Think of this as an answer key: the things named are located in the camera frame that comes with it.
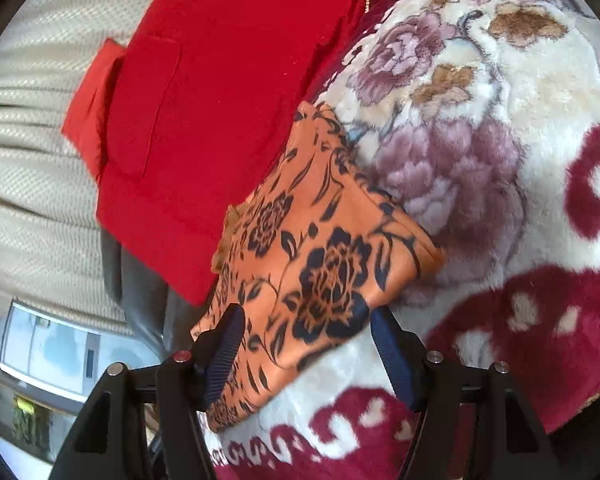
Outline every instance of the red fabric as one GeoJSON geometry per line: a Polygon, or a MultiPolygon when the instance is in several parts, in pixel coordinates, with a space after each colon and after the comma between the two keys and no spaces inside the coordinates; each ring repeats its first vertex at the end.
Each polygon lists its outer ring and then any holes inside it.
{"type": "Polygon", "coordinates": [[[107,113],[125,51],[125,47],[113,40],[104,42],[84,75],[62,124],[62,134],[74,144],[96,182],[100,181],[106,163],[107,113]]]}
{"type": "Polygon", "coordinates": [[[365,0],[154,0],[111,104],[98,220],[202,304],[229,204],[266,176],[365,0]]]}

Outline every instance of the plush blanket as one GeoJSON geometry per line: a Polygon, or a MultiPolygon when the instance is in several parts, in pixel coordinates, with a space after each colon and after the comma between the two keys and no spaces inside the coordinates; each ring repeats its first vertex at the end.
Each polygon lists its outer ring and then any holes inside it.
{"type": "MultiPolygon", "coordinates": [[[[464,364],[508,361],[547,431],[577,414],[600,392],[600,22],[586,4],[397,0],[318,100],[447,250],[393,305],[401,325],[464,364]]],[[[365,330],[206,439],[222,479],[391,479],[413,423],[365,330]]]]}

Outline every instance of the orange garment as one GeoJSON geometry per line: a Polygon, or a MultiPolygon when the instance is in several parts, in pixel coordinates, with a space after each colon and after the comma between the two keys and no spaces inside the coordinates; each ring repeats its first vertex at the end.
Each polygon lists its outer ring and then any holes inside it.
{"type": "Polygon", "coordinates": [[[218,430],[256,412],[318,355],[366,325],[371,310],[443,263],[443,251],[350,158],[333,111],[302,103],[277,168],[237,225],[209,311],[191,335],[239,303],[246,329],[218,430]]]}
{"type": "Polygon", "coordinates": [[[107,39],[84,75],[67,110],[62,134],[69,139],[97,183],[107,162],[109,105],[126,48],[107,39]]]}

